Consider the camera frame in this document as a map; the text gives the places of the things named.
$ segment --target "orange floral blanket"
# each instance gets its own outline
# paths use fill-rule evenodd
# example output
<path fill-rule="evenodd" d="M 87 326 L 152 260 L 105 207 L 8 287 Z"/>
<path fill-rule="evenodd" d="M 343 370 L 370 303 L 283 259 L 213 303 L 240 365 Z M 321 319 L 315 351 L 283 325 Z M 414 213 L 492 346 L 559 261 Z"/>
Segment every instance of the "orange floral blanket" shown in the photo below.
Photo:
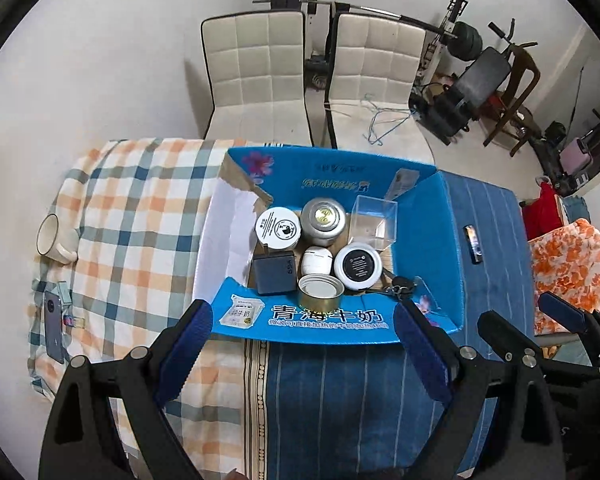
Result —
<path fill-rule="evenodd" d="M 543 292 L 588 312 L 600 312 L 600 231 L 580 218 L 530 240 L 529 248 L 536 287 L 536 335 L 568 332 L 538 310 Z"/>

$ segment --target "black power adapter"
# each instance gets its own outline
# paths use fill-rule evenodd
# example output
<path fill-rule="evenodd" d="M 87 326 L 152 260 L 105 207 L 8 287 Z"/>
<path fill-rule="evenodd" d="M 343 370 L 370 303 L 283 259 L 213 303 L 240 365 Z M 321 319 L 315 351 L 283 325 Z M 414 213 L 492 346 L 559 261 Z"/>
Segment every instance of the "black power adapter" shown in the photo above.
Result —
<path fill-rule="evenodd" d="M 254 254 L 251 263 L 256 290 L 261 296 L 286 294 L 298 290 L 296 256 L 293 251 Z"/>

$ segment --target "key fob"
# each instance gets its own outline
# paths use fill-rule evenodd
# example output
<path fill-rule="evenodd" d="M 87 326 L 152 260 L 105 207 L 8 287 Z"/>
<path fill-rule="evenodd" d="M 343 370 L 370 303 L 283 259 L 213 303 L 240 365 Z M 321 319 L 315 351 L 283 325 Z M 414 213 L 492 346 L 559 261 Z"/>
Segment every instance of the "key fob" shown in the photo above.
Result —
<path fill-rule="evenodd" d="M 405 278 L 404 276 L 396 276 L 391 280 L 391 285 L 393 287 L 400 287 L 400 294 L 411 294 L 415 288 L 413 280 Z"/>

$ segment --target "clear plastic box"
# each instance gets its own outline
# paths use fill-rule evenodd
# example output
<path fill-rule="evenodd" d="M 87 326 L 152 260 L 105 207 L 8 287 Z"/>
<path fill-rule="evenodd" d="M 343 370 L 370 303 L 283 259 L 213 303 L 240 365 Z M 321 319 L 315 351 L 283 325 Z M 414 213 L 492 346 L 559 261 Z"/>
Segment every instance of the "clear plastic box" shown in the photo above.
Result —
<path fill-rule="evenodd" d="M 349 243 L 363 242 L 384 251 L 395 242 L 398 203 L 358 195 L 351 211 Z"/>

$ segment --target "red cloth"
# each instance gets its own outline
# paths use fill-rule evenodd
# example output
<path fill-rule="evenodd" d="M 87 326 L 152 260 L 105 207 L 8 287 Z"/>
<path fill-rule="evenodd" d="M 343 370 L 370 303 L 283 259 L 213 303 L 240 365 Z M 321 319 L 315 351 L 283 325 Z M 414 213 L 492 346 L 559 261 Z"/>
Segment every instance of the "red cloth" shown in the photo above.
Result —
<path fill-rule="evenodd" d="M 554 188 L 543 182 L 540 184 L 540 198 L 522 208 L 526 239 L 533 240 L 562 227 Z"/>

